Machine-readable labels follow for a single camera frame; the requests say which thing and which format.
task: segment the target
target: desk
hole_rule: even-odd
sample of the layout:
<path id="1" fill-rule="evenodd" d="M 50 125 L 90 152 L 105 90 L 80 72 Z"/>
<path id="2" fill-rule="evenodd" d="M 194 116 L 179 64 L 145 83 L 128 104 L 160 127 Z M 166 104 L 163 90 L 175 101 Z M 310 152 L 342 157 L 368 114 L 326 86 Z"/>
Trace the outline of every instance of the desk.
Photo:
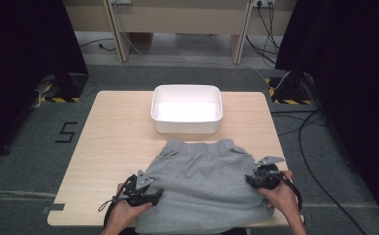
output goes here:
<path id="1" fill-rule="evenodd" d="M 240 60 L 251 0 L 132 0 L 131 5 L 103 1 L 121 62 L 127 61 L 131 48 L 128 32 L 228 34 L 232 60 Z"/>
<path id="2" fill-rule="evenodd" d="M 98 208 L 116 193 L 117 185 L 143 171 L 167 139 L 209 142 L 230 138 L 252 154 L 284 156 L 265 97 L 259 92 L 221 92 L 223 119 L 215 134 L 160 134 L 150 117 L 153 91 L 102 91 L 90 111 L 73 152 L 48 223 L 55 226 L 102 226 Z M 280 163 L 280 169 L 287 169 Z M 287 226 L 281 212 L 267 222 L 246 226 Z"/>

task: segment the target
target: white container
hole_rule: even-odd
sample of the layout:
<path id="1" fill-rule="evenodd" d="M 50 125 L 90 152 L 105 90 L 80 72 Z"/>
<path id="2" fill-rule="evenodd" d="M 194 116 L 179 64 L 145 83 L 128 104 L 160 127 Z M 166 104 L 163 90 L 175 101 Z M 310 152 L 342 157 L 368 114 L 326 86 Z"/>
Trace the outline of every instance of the white container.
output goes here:
<path id="1" fill-rule="evenodd" d="M 210 85 L 161 85 L 151 116 L 160 133 L 215 133 L 223 116 L 220 91 Z"/>

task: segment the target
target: person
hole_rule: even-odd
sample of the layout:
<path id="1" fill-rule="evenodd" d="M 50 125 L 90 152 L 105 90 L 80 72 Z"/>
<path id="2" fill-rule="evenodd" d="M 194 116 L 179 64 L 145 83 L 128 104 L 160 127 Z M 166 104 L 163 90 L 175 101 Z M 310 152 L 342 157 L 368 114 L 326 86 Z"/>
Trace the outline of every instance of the person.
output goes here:
<path id="1" fill-rule="evenodd" d="M 290 179 L 293 177 L 293 171 L 291 170 L 285 170 L 283 173 Z M 294 235 L 307 234 L 297 205 L 296 195 L 289 186 L 281 182 L 275 189 L 260 188 L 258 192 L 268 199 L 268 207 L 277 208 L 284 214 Z M 145 212 L 151 206 L 152 204 L 148 203 L 139 207 L 131 207 L 126 200 L 120 201 L 113 208 L 107 221 L 107 226 L 101 234 L 119 235 L 140 213 Z"/>

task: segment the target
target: wall socket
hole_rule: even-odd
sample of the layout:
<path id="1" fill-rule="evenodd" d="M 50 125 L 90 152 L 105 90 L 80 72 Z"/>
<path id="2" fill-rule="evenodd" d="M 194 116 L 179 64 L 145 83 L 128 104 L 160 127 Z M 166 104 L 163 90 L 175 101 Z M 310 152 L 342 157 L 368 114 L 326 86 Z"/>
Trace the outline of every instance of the wall socket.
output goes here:
<path id="1" fill-rule="evenodd" d="M 269 8 L 268 3 L 272 3 L 272 6 L 274 7 L 275 0 L 254 0 L 254 5 L 253 7 L 257 7 L 259 1 L 261 1 L 261 7 L 262 8 Z"/>

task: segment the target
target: garment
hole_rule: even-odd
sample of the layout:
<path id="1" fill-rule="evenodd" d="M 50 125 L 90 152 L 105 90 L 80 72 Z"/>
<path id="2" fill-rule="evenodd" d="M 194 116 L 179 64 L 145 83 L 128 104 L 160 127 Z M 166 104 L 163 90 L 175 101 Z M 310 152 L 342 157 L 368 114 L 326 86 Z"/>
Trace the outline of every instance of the garment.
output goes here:
<path id="1" fill-rule="evenodd" d="M 168 140 L 146 170 L 154 180 L 147 193 L 164 193 L 137 218 L 136 232 L 210 234 L 268 219 L 273 210 L 245 179 L 255 168 L 253 157 L 230 139 Z"/>

